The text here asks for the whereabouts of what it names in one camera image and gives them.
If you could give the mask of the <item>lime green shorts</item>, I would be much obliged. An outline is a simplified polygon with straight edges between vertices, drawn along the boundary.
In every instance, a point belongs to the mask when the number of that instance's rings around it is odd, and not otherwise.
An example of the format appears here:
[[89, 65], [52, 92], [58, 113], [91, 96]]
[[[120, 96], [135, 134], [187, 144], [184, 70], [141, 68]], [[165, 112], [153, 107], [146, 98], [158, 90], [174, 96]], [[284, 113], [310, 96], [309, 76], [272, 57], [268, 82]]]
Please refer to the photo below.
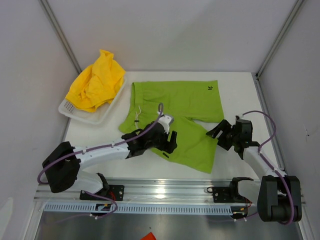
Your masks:
[[169, 162], [211, 173], [218, 141], [208, 137], [197, 121], [220, 123], [224, 119], [218, 82], [134, 82], [128, 115], [118, 129], [131, 133], [145, 128], [158, 116], [159, 103], [164, 105], [164, 114], [174, 119], [170, 130], [177, 132], [177, 148], [171, 154], [156, 148], [152, 152]]

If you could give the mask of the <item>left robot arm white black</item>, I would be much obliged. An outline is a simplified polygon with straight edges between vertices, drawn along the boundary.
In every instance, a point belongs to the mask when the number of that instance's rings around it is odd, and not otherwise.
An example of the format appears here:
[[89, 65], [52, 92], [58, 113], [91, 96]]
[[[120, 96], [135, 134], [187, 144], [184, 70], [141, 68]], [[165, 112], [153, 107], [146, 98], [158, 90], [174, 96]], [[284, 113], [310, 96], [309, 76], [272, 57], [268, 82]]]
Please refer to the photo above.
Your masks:
[[170, 131], [169, 124], [152, 122], [144, 129], [122, 135], [120, 142], [78, 148], [62, 142], [42, 163], [47, 185], [55, 194], [72, 189], [81, 191], [82, 200], [103, 200], [111, 187], [102, 173], [88, 173], [87, 168], [141, 156], [152, 148], [171, 154], [178, 146], [177, 135]]

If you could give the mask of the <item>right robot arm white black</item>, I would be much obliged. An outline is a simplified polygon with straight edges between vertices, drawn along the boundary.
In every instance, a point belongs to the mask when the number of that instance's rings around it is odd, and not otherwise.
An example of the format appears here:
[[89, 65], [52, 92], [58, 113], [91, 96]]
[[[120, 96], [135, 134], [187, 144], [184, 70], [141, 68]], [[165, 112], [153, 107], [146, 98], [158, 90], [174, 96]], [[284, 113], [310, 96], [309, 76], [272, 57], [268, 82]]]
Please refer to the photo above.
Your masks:
[[212, 197], [216, 203], [253, 203], [264, 222], [290, 224], [302, 219], [300, 181], [277, 169], [266, 157], [257, 141], [252, 140], [252, 122], [237, 119], [234, 125], [222, 120], [206, 133], [216, 139], [219, 147], [231, 148], [246, 162], [259, 178], [234, 177], [228, 187], [213, 187]]

